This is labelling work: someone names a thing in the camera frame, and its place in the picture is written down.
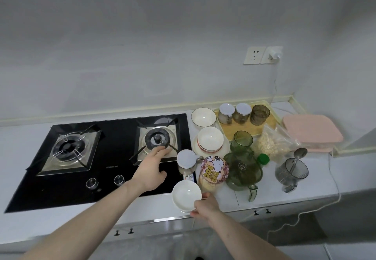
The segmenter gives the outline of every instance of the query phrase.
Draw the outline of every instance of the green bottle cap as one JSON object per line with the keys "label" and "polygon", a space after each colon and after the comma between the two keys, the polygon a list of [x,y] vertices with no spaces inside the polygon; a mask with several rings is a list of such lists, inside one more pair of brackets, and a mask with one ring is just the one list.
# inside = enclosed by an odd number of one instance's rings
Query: green bottle cap
{"label": "green bottle cap", "polygon": [[265,166],[266,164],[268,164],[270,161],[270,158],[268,155],[264,154],[264,153],[261,153],[258,157],[257,157],[257,162],[260,164],[260,165],[263,165]]}

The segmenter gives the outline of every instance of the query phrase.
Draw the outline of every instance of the black glass cooktop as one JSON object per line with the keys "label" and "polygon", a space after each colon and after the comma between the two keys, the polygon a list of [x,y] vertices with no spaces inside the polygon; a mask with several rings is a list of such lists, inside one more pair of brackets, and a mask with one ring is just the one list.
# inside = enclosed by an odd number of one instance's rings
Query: black glass cooktop
{"label": "black glass cooktop", "polygon": [[[77,205],[100,200],[117,188],[114,183],[116,176],[122,175],[124,180],[127,181],[132,178],[137,170],[138,166],[134,166],[135,162],[129,159],[138,150],[136,147],[138,147],[137,139],[139,138],[140,127],[142,125],[167,125],[171,121],[174,121],[176,125],[177,150],[191,149],[186,114],[52,126],[31,166],[26,170],[5,212]],[[89,169],[85,167],[83,171],[67,171],[37,176],[51,152],[54,152],[54,145],[58,141],[57,129],[68,134],[72,129],[74,132],[81,132],[89,127],[95,127],[101,132],[101,138],[96,139],[96,149],[89,159],[91,163],[91,166],[88,166]],[[77,145],[76,139],[67,142]],[[64,148],[67,151],[73,150],[73,147],[68,145]],[[160,171],[167,172],[164,183],[156,190],[148,191],[142,196],[170,193],[175,184],[183,180],[183,176],[178,171],[177,162],[170,161],[170,158],[167,160],[168,162],[161,162],[159,166]],[[86,186],[87,181],[91,178],[95,178],[98,182],[95,190],[89,190]]]}

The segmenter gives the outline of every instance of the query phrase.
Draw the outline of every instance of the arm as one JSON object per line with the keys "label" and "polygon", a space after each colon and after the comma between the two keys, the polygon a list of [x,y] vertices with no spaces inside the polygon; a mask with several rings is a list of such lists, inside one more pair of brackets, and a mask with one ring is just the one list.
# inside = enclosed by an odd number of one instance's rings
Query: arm
{"label": "arm", "polygon": [[22,260],[83,260],[89,258],[127,207],[143,192],[163,183],[161,158],[170,151],[154,148],[142,161],[131,180],[83,211],[28,251]]}
{"label": "arm", "polygon": [[203,193],[202,196],[203,200],[194,202],[196,210],[191,212],[191,216],[206,219],[235,260],[291,259],[221,212],[212,194]]}

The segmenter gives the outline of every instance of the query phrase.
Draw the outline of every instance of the pink container lid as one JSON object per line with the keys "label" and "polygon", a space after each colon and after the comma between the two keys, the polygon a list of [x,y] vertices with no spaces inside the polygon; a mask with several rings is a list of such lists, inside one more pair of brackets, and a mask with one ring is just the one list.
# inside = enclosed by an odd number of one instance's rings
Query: pink container lid
{"label": "pink container lid", "polygon": [[283,118],[288,133],[304,143],[336,143],[343,135],[335,124],[322,115],[288,115]]}

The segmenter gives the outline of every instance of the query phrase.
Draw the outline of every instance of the plastic bag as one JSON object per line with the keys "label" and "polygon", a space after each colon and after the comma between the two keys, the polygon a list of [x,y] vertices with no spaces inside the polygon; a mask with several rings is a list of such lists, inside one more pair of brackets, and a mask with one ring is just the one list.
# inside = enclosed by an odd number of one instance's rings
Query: plastic bag
{"label": "plastic bag", "polygon": [[275,129],[265,124],[261,136],[252,145],[257,155],[264,153],[276,163],[280,163],[286,153],[299,147],[299,141],[292,138],[279,124]]}

